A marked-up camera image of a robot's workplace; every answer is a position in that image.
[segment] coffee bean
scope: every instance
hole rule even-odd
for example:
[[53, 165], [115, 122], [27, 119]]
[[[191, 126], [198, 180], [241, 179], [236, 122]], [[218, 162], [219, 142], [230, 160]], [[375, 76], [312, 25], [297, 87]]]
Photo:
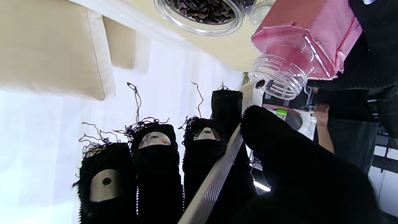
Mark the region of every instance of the coffee bean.
[[215, 16], [221, 16], [221, 10], [220, 10], [220, 9], [214, 9], [214, 10], [213, 10], [213, 14], [214, 14]]
[[198, 14], [198, 17], [199, 18], [201, 18], [201, 19], [204, 19], [204, 18], [206, 18], [208, 16], [208, 14], [206, 15], [206, 14], [203, 14], [203, 13], [199, 13]]
[[194, 2], [191, 2], [191, 3], [189, 4], [189, 7], [190, 7], [191, 9], [193, 9], [193, 10], [195, 10], [195, 9], [198, 8], [197, 5], [196, 5]]
[[204, 24], [222, 24], [235, 18], [235, 13], [223, 0], [166, 0], [166, 2], [182, 16]]
[[188, 8], [188, 4], [185, 4], [185, 2], [181, 2], [181, 6], [183, 7], [183, 8]]
[[214, 20], [216, 20], [217, 22], [223, 22], [223, 20], [220, 19], [219, 17], [214, 17]]
[[231, 10], [231, 7], [229, 7], [229, 5], [226, 2], [222, 1], [221, 4], [225, 10]]
[[187, 10], [186, 9], [181, 9], [181, 11], [179, 12], [181, 15], [186, 15], [187, 14]]
[[176, 7], [176, 0], [170, 0], [170, 6], [175, 8]]
[[176, 6], [178, 9], [182, 9], [181, 0], [177, 0]]
[[196, 22], [199, 22], [199, 21], [200, 21], [200, 18], [197, 17], [197, 16], [192, 16], [192, 18], [194, 18], [194, 19], [196, 20]]
[[202, 3], [198, 6], [198, 8], [199, 8], [199, 9], [202, 9], [202, 8], [205, 7], [206, 5], [207, 5], [206, 2], [202, 2]]
[[207, 11], [207, 7], [204, 7], [201, 10], [199, 10], [199, 12], [206, 12], [206, 11]]

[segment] pink bottle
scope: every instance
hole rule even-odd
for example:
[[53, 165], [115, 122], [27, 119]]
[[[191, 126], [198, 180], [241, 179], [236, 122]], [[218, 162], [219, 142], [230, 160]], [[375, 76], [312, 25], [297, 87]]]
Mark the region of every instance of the pink bottle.
[[362, 33], [348, 0], [277, 0], [252, 42], [260, 51], [251, 79], [294, 99], [308, 79], [331, 80]]

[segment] loose black thread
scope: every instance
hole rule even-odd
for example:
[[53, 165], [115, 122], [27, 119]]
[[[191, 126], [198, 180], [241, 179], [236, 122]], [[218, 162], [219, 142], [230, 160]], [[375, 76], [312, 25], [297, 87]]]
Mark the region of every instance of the loose black thread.
[[191, 129], [192, 124], [193, 124], [196, 120], [199, 120], [199, 119], [200, 119], [200, 118], [199, 118], [198, 116], [193, 116], [193, 117], [190, 118], [190, 119], [188, 119], [188, 117], [185, 118], [184, 124], [178, 128], [178, 129], [182, 129], [182, 130], [185, 131], [184, 139], [186, 139], [186, 137], [187, 137], [187, 132], [188, 132], [188, 130]]
[[202, 98], [202, 102], [198, 105], [198, 107], [195, 107], [198, 111], [199, 111], [199, 116], [200, 116], [200, 118], [202, 118], [202, 114], [200, 113], [200, 109], [199, 109], [199, 106], [203, 103], [203, 97], [202, 97], [202, 94], [200, 93], [200, 91], [199, 91], [199, 86], [198, 86], [198, 84], [196, 84], [196, 83], [194, 83], [194, 82], [191, 82], [192, 84], [194, 84], [194, 85], [196, 85], [196, 89], [198, 90], [198, 92], [199, 92], [199, 96], [200, 96], [200, 98]]
[[129, 138], [129, 143], [137, 136], [137, 133], [143, 128], [148, 128], [156, 124], [166, 124], [169, 122], [170, 118], [167, 119], [166, 122], [160, 122], [159, 119], [153, 117], [144, 118], [142, 121], [139, 121], [133, 125], [126, 126], [126, 130], [124, 131], [124, 135]]
[[224, 86], [224, 85], [221, 85], [217, 90], [220, 90], [220, 89], [222, 89], [222, 90], [229, 90], [229, 88], [226, 87], [226, 86]]
[[249, 163], [251, 163], [253, 167], [256, 167], [257, 164], [261, 164], [261, 160], [255, 157]]
[[137, 103], [137, 116], [135, 117], [136, 123], [130, 126], [125, 126], [125, 130], [117, 130], [116, 133], [124, 134], [127, 136], [128, 144], [131, 144], [134, 138], [137, 136], [137, 133], [143, 128], [151, 127], [155, 124], [166, 124], [170, 118], [167, 119], [166, 122], [160, 122], [159, 119], [153, 117], [147, 117], [140, 120], [140, 108], [141, 108], [141, 96], [138, 93], [137, 87], [131, 83], [127, 83], [127, 85], [134, 91], [135, 102]]
[[137, 116], [135, 117], [135, 121], [137, 123], [139, 123], [140, 122], [140, 107], [141, 107], [141, 103], [142, 103], [141, 96], [138, 93], [137, 87], [135, 85], [128, 82], [127, 86], [130, 87], [130, 89], [132, 89], [134, 91], [135, 102], [137, 103]]

